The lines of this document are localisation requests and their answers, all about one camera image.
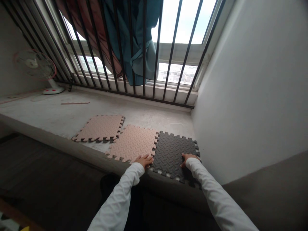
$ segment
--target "dark floor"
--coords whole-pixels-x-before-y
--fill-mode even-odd
[[[44,229],[85,231],[101,199],[104,173],[19,135],[0,144],[0,176],[0,196]],[[146,190],[144,204],[150,230],[219,230],[213,219]]]

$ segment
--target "fan base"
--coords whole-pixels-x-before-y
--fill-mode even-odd
[[[43,91],[44,95],[54,95],[54,94],[59,94],[63,92],[65,89],[63,87],[57,87],[57,88],[47,88]]]

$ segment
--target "electric fan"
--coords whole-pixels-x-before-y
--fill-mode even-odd
[[[57,74],[55,64],[43,53],[36,50],[20,51],[14,55],[13,61],[20,72],[40,81],[48,80],[51,88],[45,89],[43,94],[59,94],[64,91],[53,80]]]

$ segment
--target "dark pants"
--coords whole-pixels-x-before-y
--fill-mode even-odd
[[[114,173],[104,176],[100,180],[100,191],[102,193],[102,200],[98,205],[97,211],[102,207],[103,203],[112,193],[114,187],[119,183],[120,177]],[[129,206],[128,217],[124,230],[146,230],[143,221],[143,198],[141,186],[136,185],[131,190],[131,203]]]

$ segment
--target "curtain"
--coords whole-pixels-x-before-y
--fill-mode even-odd
[[[115,26],[114,8],[112,0],[101,0],[104,5],[104,16],[106,18],[106,24],[108,28],[110,43],[112,47],[112,55],[115,65],[115,71],[117,76],[121,74],[122,67],[120,64],[120,51],[118,45],[118,38]],[[161,0],[147,0],[147,18],[146,18],[146,78],[154,79],[155,71],[155,57],[156,48],[152,41],[151,29],[157,24],[159,18],[159,6]],[[84,21],[85,27],[89,34],[90,44],[93,50],[98,51],[96,44],[93,28],[91,25],[91,20],[89,12],[87,9],[87,4],[84,0],[77,0],[79,9],[81,11],[82,19]],[[69,20],[64,4],[61,0],[57,0],[59,8],[62,14]],[[76,29],[79,34],[84,37],[84,33],[81,27],[81,23],[78,18],[77,8],[75,5],[75,0],[67,0],[69,10],[72,14]],[[97,33],[100,39],[102,52],[104,53],[105,65],[109,70],[111,68],[111,62],[109,58],[109,51],[106,41],[106,34],[104,30],[103,21],[101,18],[101,12],[99,9],[99,3],[97,0],[90,0],[91,9],[97,29]],[[123,63],[126,79],[128,79],[129,84],[133,85],[133,73],[135,72],[135,84],[136,86],[143,84],[143,0],[131,0],[131,10],[132,10],[132,29],[133,29],[133,57],[131,57],[131,47],[130,47],[130,36],[129,36],[129,18],[128,18],[128,3],[123,0],[116,0],[120,39],[123,53]]]

